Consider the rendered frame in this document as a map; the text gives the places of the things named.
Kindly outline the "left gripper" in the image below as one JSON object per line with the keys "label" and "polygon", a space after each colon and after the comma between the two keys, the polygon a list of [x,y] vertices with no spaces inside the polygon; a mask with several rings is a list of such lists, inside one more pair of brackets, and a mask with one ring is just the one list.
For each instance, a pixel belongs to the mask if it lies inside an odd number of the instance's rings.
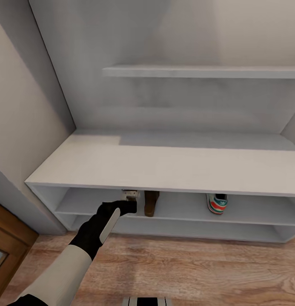
{"label": "left gripper", "polygon": [[126,213],[136,213],[137,212],[137,201],[120,201],[124,204]]}

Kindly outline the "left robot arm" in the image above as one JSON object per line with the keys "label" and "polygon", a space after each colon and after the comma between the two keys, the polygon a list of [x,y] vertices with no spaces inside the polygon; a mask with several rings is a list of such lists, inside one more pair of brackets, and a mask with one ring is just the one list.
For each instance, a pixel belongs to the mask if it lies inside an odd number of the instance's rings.
{"label": "left robot arm", "polygon": [[137,212],[136,190],[124,190],[120,201],[104,201],[70,244],[17,299],[7,306],[70,306],[97,251],[120,216]]}

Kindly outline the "gym shoe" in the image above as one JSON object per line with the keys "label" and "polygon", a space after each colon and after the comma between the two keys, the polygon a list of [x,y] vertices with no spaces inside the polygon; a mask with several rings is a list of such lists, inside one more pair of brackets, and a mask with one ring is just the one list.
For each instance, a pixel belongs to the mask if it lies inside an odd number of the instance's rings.
{"label": "gym shoe", "polygon": [[209,210],[214,214],[221,215],[228,203],[228,194],[206,193],[206,196]]}

